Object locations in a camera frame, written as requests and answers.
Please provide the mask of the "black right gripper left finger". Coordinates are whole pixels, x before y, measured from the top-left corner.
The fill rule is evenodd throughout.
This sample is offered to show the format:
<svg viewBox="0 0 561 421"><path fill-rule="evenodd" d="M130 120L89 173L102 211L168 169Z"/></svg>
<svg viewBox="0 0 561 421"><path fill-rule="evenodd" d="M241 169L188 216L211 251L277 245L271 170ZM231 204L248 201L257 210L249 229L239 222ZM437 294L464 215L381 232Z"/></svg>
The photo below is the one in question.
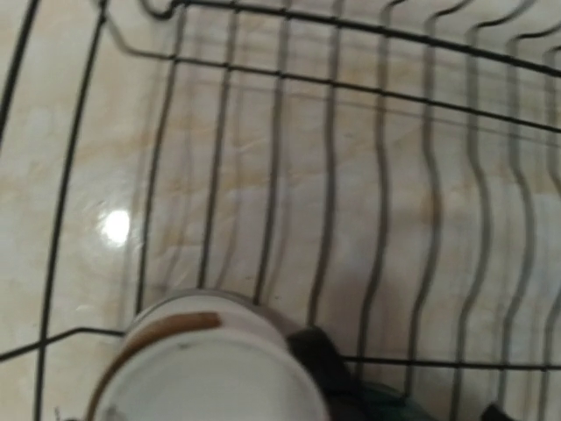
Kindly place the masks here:
<svg viewBox="0 0 561 421"><path fill-rule="evenodd" d="M287 342L322 392L330 419L363 420L364 400L359 384L327 334L310 327L288 335Z"/></svg>

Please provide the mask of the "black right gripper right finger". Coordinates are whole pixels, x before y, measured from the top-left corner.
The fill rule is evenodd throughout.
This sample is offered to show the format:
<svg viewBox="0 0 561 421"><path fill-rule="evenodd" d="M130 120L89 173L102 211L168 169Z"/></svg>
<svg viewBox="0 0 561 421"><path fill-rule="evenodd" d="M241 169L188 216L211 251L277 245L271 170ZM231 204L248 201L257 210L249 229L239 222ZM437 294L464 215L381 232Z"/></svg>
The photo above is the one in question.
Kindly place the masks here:
<svg viewBox="0 0 561 421"><path fill-rule="evenodd" d="M481 421L513 421L513 419L493 403L485 408L481 414Z"/></svg>

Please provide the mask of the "dark green mug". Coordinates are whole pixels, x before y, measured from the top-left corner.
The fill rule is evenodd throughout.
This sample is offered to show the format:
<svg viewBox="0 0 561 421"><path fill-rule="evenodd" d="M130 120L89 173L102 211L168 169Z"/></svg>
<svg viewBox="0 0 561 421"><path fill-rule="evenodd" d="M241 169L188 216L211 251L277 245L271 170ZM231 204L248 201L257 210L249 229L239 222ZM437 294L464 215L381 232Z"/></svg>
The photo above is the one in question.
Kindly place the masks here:
<svg viewBox="0 0 561 421"><path fill-rule="evenodd" d="M431 420L431 417L414 401L387 385L364 382L361 390L367 420Z"/></svg>

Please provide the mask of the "brown white small bowl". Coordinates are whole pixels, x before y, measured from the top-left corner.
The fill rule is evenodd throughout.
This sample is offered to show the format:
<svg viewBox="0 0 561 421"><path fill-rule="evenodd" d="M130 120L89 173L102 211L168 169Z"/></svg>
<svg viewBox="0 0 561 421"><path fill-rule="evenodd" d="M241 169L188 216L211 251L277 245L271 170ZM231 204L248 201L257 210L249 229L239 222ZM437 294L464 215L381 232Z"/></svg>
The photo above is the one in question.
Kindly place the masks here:
<svg viewBox="0 0 561 421"><path fill-rule="evenodd" d="M139 313L87 420L327 420L279 327L240 295L188 289Z"/></svg>

